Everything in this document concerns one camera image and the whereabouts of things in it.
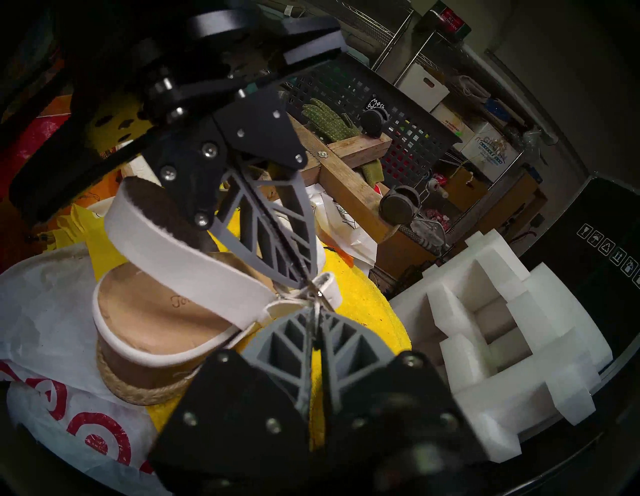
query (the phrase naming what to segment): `wooden beam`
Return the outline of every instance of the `wooden beam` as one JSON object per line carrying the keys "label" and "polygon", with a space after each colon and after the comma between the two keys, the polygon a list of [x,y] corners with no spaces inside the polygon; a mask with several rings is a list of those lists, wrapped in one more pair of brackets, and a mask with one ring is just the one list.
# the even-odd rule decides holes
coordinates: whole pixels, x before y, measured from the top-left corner
{"label": "wooden beam", "polygon": [[[291,123],[300,143],[322,164],[319,182],[325,191],[343,206],[376,243],[390,238],[396,232],[397,226],[392,226],[380,218],[380,195],[311,131],[294,118],[291,118]],[[321,157],[318,152],[324,152],[322,155],[326,154],[326,157]]]}
{"label": "wooden beam", "polygon": [[360,134],[353,138],[336,141],[327,146],[353,169],[359,165],[368,164],[375,159],[384,157],[391,146],[391,138],[384,133],[379,138]]}

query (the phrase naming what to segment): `red target logo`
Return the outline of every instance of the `red target logo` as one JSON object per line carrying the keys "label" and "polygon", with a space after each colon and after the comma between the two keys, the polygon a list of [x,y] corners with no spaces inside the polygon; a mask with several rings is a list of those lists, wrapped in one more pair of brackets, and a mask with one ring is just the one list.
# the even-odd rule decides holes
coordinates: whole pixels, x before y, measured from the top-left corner
{"label": "red target logo", "polygon": [[24,381],[27,386],[34,388],[39,393],[44,393],[49,402],[49,415],[56,420],[61,420],[67,412],[67,386],[62,382],[54,381],[53,379],[34,379],[28,378]]}
{"label": "red target logo", "polygon": [[127,433],[118,422],[104,413],[78,413],[69,422],[67,432],[74,436],[84,436],[85,444],[102,454],[109,454],[117,449],[116,460],[124,465],[131,462],[131,445]]}
{"label": "red target logo", "polygon": [[145,462],[142,465],[140,465],[140,472],[144,472],[146,474],[152,474],[153,471],[154,471],[154,468],[149,463],[149,460],[145,460]]}
{"label": "red target logo", "polygon": [[9,367],[9,364],[2,360],[0,360],[0,372],[5,373],[7,376],[9,376],[12,380],[16,382],[21,382],[20,378],[15,374],[13,370],[11,370],[11,367]]}

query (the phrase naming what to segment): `white cardboard box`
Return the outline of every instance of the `white cardboard box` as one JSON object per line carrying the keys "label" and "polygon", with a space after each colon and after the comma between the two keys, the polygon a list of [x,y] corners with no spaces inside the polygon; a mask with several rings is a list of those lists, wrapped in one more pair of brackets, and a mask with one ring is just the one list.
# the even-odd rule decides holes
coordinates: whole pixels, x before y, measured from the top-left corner
{"label": "white cardboard box", "polygon": [[475,133],[469,126],[462,122],[462,117],[451,111],[444,103],[436,105],[431,115],[447,126],[448,130],[462,140],[462,143],[453,145],[458,152],[462,151],[467,143],[471,141],[471,138],[474,137]]}
{"label": "white cardboard box", "polygon": [[449,94],[449,89],[419,64],[409,68],[398,89],[427,112],[431,112]]}
{"label": "white cardboard box", "polygon": [[491,181],[498,179],[500,174],[518,157],[518,152],[488,122],[476,128],[474,137],[460,150],[460,153],[475,164]]}

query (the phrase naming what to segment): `green work glove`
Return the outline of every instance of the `green work glove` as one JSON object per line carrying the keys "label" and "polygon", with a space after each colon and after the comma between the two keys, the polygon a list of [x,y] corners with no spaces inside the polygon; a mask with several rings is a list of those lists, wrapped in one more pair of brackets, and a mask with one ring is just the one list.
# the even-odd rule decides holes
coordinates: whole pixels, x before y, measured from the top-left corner
{"label": "green work glove", "polygon": [[385,174],[382,171],[382,164],[379,159],[360,166],[360,171],[364,176],[364,180],[372,188],[375,187],[377,182],[383,182],[385,180]]}
{"label": "green work glove", "polygon": [[312,98],[310,104],[303,105],[302,115],[332,142],[346,140],[360,134],[347,114],[339,116],[316,98]]}

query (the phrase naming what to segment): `bolt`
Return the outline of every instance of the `bolt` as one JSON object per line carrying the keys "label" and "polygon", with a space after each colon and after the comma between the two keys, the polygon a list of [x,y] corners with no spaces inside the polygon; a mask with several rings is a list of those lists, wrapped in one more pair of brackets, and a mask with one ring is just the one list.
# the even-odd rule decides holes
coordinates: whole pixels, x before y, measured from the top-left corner
{"label": "bolt", "polygon": [[280,423],[274,419],[267,419],[267,430],[271,433],[271,434],[280,434],[282,432],[282,427],[280,427]]}
{"label": "bolt", "polygon": [[178,107],[177,109],[172,110],[169,115],[166,117],[166,121],[168,124],[171,124],[174,120],[178,119],[178,117],[184,115],[184,109],[182,107]]}
{"label": "bolt", "polygon": [[182,414],[182,421],[189,427],[195,427],[198,425],[198,419],[191,412],[184,412]]}
{"label": "bolt", "polygon": [[415,355],[403,356],[402,363],[404,363],[407,367],[414,367],[416,369],[419,369],[423,365],[422,359]]}
{"label": "bolt", "polygon": [[351,423],[351,427],[353,429],[360,429],[366,423],[367,421],[365,419],[361,419],[360,417],[358,417],[357,419],[353,419],[353,422]]}
{"label": "bolt", "polygon": [[206,227],[209,225],[209,216],[204,212],[198,212],[193,218],[196,225],[199,227]]}
{"label": "bolt", "polygon": [[208,159],[214,159],[218,156],[218,147],[213,143],[205,143],[202,145],[202,154]]}
{"label": "bolt", "polygon": [[162,176],[162,179],[164,179],[166,182],[173,181],[176,175],[177,172],[175,168],[170,165],[165,165],[160,169],[160,176]]}
{"label": "bolt", "polygon": [[440,420],[442,421],[442,424],[444,425],[445,429],[448,430],[449,432],[457,431],[458,426],[460,425],[460,423],[458,422],[458,419],[448,412],[441,414]]}

